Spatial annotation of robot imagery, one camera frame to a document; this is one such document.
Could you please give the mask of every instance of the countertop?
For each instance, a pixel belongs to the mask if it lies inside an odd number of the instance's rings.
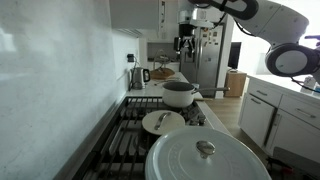
[[[289,95],[296,99],[307,101],[308,103],[320,105],[320,96],[314,94],[308,94],[300,92],[301,86],[291,81],[291,78],[288,77],[279,77],[275,75],[247,75],[251,81],[256,83],[268,83],[269,88],[273,88],[277,91],[280,91],[284,95]],[[306,75],[294,77],[295,80],[304,81]]]
[[[188,82],[186,80],[186,78],[180,72],[176,72],[170,78],[179,78],[180,81],[182,81],[182,82]],[[164,88],[162,87],[163,83],[155,85],[156,83],[159,83],[159,82],[160,81],[151,80],[148,82],[145,89],[142,89],[142,90],[132,89],[131,91],[128,91],[125,96],[145,96],[145,97],[162,96],[162,93],[164,90]],[[200,93],[195,93],[194,97],[195,98],[202,98]],[[203,114],[207,117],[206,123],[209,123],[210,126],[215,130],[218,130],[218,131],[221,131],[221,132],[226,133],[228,135],[231,135],[230,132],[221,123],[219,118],[212,112],[212,110],[209,108],[209,106],[205,102],[197,101],[197,104],[198,104],[199,108],[201,109],[201,111],[203,112]]]

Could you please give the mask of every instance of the gas stove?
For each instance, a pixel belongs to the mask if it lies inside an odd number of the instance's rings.
[[[159,136],[145,131],[142,119],[157,110],[177,112],[189,126],[208,126],[196,102],[172,108],[161,97],[126,97],[73,179],[145,179],[147,154]]]

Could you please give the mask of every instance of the electric kettle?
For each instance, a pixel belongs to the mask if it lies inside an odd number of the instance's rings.
[[[143,89],[146,87],[145,83],[150,81],[150,71],[141,67],[133,68],[131,78],[132,89]]]

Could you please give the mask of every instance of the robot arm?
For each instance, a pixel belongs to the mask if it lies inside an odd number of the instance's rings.
[[[189,0],[197,7],[211,5],[231,15],[251,34],[271,45],[266,66],[277,76],[312,74],[320,83],[320,51],[300,46],[309,24],[298,12],[267,0]]]

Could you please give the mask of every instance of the refrigerator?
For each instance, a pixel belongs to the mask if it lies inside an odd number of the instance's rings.
[[[200,89],[217,87],[223,25],[208,30],[194,29],[194,52],[190,48],[180,51],[180,72],[190,83],[199,84]],[[215,97],[214,91],[200,91],[203,96]]]

